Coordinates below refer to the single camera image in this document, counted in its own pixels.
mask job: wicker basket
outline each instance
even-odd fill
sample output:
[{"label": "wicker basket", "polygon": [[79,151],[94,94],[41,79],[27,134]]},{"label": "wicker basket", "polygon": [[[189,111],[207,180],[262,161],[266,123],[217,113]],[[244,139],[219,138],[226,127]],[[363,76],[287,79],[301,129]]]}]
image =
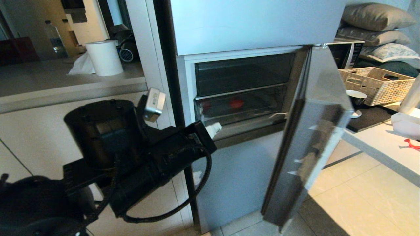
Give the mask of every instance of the wicker basket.
[{"label": "wicker basket", "polygon": [[368,106],[401,101],[415,80],[413,77],[376,67],[339,71],[347,90],[356,90],[367,95],[364,103]]}]

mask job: table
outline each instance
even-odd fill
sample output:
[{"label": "table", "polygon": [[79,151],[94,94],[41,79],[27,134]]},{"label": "table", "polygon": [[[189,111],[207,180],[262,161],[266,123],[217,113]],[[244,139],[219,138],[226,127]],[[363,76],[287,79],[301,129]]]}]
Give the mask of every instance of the table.
[{"label": "table", "polygon": [[[420,118],[420,110],[416,108],[410,115]],[[391,121],[358,133],[346,129],[342,139],[420,187],[420,151],[408,148],[406,138],[394,132]]]}]

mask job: upper refrigerator door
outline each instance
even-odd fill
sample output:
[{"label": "upper refrigerator door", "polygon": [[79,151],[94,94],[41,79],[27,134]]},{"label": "upper refrigerator door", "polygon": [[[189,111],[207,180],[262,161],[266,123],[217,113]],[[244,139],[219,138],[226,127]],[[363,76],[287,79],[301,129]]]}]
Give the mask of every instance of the upper refrigerator door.
[{"label": "upper refrigerator door", "polygon": [[261,213],[284,232],[331,155],[352,107],[327,46],[312,47]]},{"label": "upper refrigerator door", "polygon": [[332,42],[345,1],[170,0],[178,56]]}]

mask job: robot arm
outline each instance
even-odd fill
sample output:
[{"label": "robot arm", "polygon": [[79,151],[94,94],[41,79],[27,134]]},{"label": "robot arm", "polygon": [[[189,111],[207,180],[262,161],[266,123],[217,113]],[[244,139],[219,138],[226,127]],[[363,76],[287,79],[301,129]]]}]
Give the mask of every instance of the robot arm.
[{"label": "robot arm", "polygon": [[[162,220],[188,205],[210,174],[210,154],[216,147],[201,121],[186,128],[148,126],[144,119],[159,116],[164,97],[151,89],[137,107],[127,100],[108,100],[68,113],[64,121],[83,158],[64,165],[62,180],[33,176],[10,184],[3,175],[0,235],[83,235],[108,204],[116,217],[130,223]],[[202,157],[207,158],[206,173],[185,203],[157,217],[127,215],[131,207]],[[93,183],[104,195],[97,207],[88,187]]]}]

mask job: refrigerator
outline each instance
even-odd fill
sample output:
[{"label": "refrigerator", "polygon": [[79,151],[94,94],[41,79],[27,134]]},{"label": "refrigerator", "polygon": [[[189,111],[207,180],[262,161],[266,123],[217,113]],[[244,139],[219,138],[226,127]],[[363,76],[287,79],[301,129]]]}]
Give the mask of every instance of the refrigerator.
[{"label": "refrigerator", "polygon": [[[327,45],[343,9],[334,0],[155,2],[176,116],[223,126],[192,205],[202,233],[256,210],[280,232],[293,220],[352,113]],[[190,193],[205,166],[186,171]]]}]

